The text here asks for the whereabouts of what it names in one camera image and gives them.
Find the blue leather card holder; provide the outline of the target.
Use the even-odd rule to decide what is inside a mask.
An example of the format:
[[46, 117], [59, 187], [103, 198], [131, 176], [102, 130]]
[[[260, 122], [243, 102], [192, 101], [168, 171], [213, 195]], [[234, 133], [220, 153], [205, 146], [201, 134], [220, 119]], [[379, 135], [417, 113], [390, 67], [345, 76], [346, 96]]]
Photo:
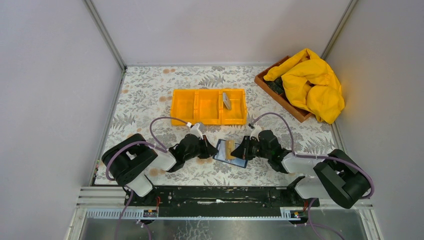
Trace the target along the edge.
[[240, 158], [235, 158], [232, 161], [226, 160], [226, 158], [225, 158], [225, 141], [226, 140], [224, 140], [224, 139], [218, 140], [217, 145], [216, 145], [216, 148], [218, 149], [218, 153], [215, 154], [212, 158], [214, 160], [217, 160], [217, 161], [220, 161], [220, 162], [223, 162], [223, 163], [227, 163], [227, 164], [239, 167], [239, 168], [246, 169], [247, 165], [248, 165], [247, 160], [243, 160], [243, 159], [240, 159]]

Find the orange credit card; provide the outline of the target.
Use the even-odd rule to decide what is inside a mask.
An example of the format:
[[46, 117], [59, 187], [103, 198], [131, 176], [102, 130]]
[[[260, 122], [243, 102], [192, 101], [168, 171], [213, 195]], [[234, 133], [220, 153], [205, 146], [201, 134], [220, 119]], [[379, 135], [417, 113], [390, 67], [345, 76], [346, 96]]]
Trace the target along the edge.
[[232, 161], [235, 159], [234, 156], [231, 155], [232, 151], [236, 148], [236, 144], [234, 140], [226, 140], [224, 143], [225, 150], [225, 159], [227, 161]]

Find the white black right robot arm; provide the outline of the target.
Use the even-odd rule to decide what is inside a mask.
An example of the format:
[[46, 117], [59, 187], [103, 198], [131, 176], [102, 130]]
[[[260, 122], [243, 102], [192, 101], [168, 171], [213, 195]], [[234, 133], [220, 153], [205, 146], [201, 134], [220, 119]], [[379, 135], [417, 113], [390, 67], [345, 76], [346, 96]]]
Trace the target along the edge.
[[294, 153], [283, 148], [271, 130], [244, 136], [230, 153], [243, 160], [266, 159], [271, 168], [284, 174], [301, 174], [302, 178], [287, 191], [287, 201], [293, 206], [306, 199], [331, 199], [342, 208], [351, 208], [371, 193], [371, 178], [342, 150], [328, 155]]

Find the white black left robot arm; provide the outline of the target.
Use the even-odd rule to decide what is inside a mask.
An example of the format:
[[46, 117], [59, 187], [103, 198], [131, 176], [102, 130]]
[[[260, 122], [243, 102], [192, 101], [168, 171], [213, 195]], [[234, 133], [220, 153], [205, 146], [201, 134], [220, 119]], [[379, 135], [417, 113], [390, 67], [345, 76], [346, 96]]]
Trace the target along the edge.
[[120, 187], [128, 187], [144, 206], [155, 200], [153, 184], [145, 176], [148, 167], [172, 173], [181, 169], [185, 162], [194, 158], [208, 159], [218, 149], [203, 135], [187, 134], [179, 143], [164, 150], [136, 133], [107, 150], [101, 161], [106, 166], [105, 176]]

